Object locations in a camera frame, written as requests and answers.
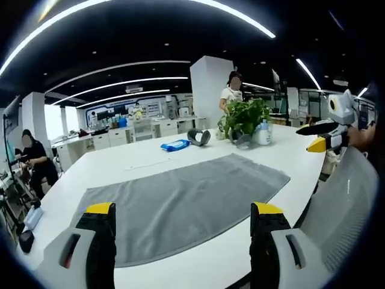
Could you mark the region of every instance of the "black ceiling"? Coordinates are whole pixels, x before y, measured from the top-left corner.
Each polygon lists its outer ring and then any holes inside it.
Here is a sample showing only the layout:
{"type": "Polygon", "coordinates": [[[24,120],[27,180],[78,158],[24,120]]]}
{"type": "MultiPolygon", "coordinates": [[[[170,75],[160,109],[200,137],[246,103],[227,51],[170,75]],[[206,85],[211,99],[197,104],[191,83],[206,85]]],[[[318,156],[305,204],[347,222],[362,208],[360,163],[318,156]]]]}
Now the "black ceiling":
{"type": "MultiPolygon", "coordinates": [[[[0,19],[1,64],[44,21],[83,1],[59,0],[40,23],[37,18],[45,1],[1,1],[0,9],[8,15],[0,19]]],[[[15,95],[45,92],[94,70],[139,61],[186,60],[192,64],[203,55],[233,60],[245,82],[267,87],[273,86],[273,68],[288,81],[288,86],[316,88],[296,58],[307,64],[323,89],[342,91],[333,79],[345,79],[357,94],[369,83],[365,59],[357,54],[349,34],[338,27],[325,7],[284,0],[218,2],[257,20],[276,38],[270,39],[223,11],[188,0],[112,0],[78,11],[33,39],[0,76],[0,106],[15,95]]],[[[191,64],[142,64],[106,70],[54,92],[73,95],[132,79],[189,76],[191,64]]],[[[144,90],[191,92],[190,80],[142,85],[144,90]]],[[[124,93],[125,85],[118,85],[77,98],[95,101],[124,93]]],[[[47,98],[46,102],[56,100],[47,98]]],[[[70,101],[62,104],[79,105],[70,101]]]]}

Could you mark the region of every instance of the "potted plant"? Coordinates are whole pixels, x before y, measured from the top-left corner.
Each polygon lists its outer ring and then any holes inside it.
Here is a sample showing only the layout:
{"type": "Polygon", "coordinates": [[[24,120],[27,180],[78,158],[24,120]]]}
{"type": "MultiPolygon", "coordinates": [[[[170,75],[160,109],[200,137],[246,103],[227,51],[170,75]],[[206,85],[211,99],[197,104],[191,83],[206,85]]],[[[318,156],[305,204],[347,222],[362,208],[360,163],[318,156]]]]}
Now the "potted plant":
{"type": "Polygon", "coordinates": [[[232,101],[227,109],[229,113],[220,119],[218,128],[231,141],[243,135],[252,136],[264,119],[270,120],[270,108],[262,99],[250,102],[232,101]]]}

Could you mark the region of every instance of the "blue package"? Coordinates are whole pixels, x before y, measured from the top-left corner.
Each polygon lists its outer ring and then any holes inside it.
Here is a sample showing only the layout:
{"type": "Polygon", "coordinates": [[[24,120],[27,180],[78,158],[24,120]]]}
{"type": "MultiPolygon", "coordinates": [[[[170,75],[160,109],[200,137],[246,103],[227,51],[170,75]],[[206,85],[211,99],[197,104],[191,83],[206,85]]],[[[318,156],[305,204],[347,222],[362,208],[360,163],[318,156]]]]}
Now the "blue package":
{"type": "Polygon", "coordinates": [[[179,151],[180,149],[187,148],[190,145],[189,140],[177,140],[172,143],[164,143],[161,148],[168,152],[179,151]]]}

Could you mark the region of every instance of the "ceiling light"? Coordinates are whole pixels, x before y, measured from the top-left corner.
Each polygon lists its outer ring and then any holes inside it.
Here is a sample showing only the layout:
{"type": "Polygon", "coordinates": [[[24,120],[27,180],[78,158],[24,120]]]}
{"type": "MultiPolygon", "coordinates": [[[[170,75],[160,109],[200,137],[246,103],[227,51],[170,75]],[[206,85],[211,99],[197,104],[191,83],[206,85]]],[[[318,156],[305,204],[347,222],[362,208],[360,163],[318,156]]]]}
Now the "ceiling light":
{"type": "Polygon", "coordinates": [[[68,96],[66,98],[60,99],[59,101],[54,102],[53,104],[59,104],[62,101],[66,101],[67,99],[74,98],[75,96],[83,95],[84,93],[88,92],[93,92],[95,90],[99,89],[105,89],[107,87],[115,86],[115,85],[120,85],[120,84],[127,84],[127,83],[135,83],[135,82],[143,82],[143,81],[154,81],[154,80],[172,80],[172,79],[188,79],[188,77],[184,76],[178,76],[178,77],[155,77],[155,78],[144,78],[144,79],[136,79],[136,80],[129,80],[129,81],[123,81],[123,82],[117,82],[117,83],[112,83],[112,84],[107,84],[99,87],[95,87],[94,89],[88,89],[84,92],[79,92],[75,95],[68,96]]]}
{"type": "Polygon", "coordinates": [[[269,89],[268,87],[264,87],[264,86],[260,86],[260,85],[256,85],[256,84],[251,84],[251,83],[246,83],[244,82],[243,83],[244,85],[247,85],[247,86],[251,86],[251,87],[256,87],[258,89],[266,89],[266,90],[270,90],[270,91],[274,91],[274,89],[269,89]]]}
{"type": "Polygon", "coordinates": [[[363,88],[363,89],[361,90],[361,92],[359,93],[358,98],[360,98],[360,97],[361,97],[367,90],[368,90],[367,87],[363,88]]]}
{"type": "Polygon", "coordinates": [[[238,17],[238,18],[242,19],[243,21],[246,21],[250,25],[254,26],[255,28],[261,30],[268,37],[270,37],[270,38],[276,37],[270,30],[268,30],[266,27],[262,26],[260,23],[256,22],[252,18],[246,16],[245,14],[243,14],[243,13],[239,12],[238,10],[235,10],[229,6],[226,6],[224,4],[221,4],[221,3],[217,2],[217,1],[213,1],[213,0],[190,0],[190,1],[202,3],[205,5],[214,7],[214,8],[218,8],[222,11],[227,12],[227,13],[230,13],[231,15],[234,15],[235,17],[238,17]]]}
{"type": "Polygon", "coordinates": [[[312,75],[312,73],[310,72],[310,70],[306,67],[306,65],[299,59],[297,58],[296,61],[298,62],[298,64],[303,68],[303,70],[305,70],[305,72],[308,74],[308,76],[310,76],[310,78],[312,79],[312,81],[314,82],[315,86],[317,86],[317,88],[319,90],[322,90],[321,89],[321,86],[319,86],[317,80],[315,80],[314,76],[312,75]]]}
{"type": "Polygon", "coordinates": [[[82,105],[79,105],[76,108],[86,107],[86,106],[91,105],[91,104],[97,104],[99,102],[109,101],[109,100],[112,100],[112,99],[125,98],[127,96],[145,95],[145,94],[148,94],[148,93],[169,92],[169,91],[170,91],[169,89],[161,89],[161,90],[152,90],[150,92],[136,92],[136,93],[129,93],[128,95],[118,95],[118,96],[113,96],[111,98],[99,99],[98,101],[93,101],[93,102],[89,102],[87,104],[82,104],[82,105]]]}
{"type": "Polygon", "coordinates": [[[68,15],[71,15],[72,13],[75,13],[79,10],[82,10],[84,8],[87,8],[89,6],[93,6],[99,3],[107,2],[110,0],[88,0],[83,3],[80,3],[78,5],[72,6],[68,8],[67,10],[64,10],[63,12],[60,12],[59,14],[55,15],[51,19],[44,22],[42,25],[40,25],[36,30],[34,30],[30,35],[27,36],[26,39],[24,39],[17,47],[16,49],[10,54],[10,56],[6,59],[2,67],[0,68],[0,76],[3,74],[4,70],[8,67],[8,65],[11,63],[11,61],[16,57],[17,54],[20,53],[20,51],[36,36],[38,36],[40,33],[42,33],[45,29],[49,28],[54,23],[58,22],[59,20],[67,17],[68,15]]]}

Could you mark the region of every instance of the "white table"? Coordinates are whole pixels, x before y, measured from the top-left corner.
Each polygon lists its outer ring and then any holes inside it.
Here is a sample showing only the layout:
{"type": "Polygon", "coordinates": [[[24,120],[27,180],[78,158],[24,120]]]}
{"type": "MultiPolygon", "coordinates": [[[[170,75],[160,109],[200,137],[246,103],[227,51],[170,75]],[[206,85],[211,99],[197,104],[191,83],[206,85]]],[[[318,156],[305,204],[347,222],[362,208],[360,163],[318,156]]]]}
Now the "white table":
{"type": "MultiPolygon", "coordinates": [[[[17,248],[21,260],[34,269],[43,249],[69,225],[84,192],[116,182],[190,166],[231,153],[284,171],[291,180],[270,201],[285,212],[290,225],[301,216],[316,186],[325,154],[306,151],[315,136],[295,134],[295,128],[273,126],[273,144],[240,150],[230,141],[212,139],[206,147],[190,146],[167,153],[162,143],[185,134],[154,138],[85,154],[50,189],[42,201],[44,215],[34,230],[29,255],[17,248]]],[[[115,269],[120,288],[226,288],[250,272],[250,218],[225,233],[177,255],[136,267],[115,269]]]]}

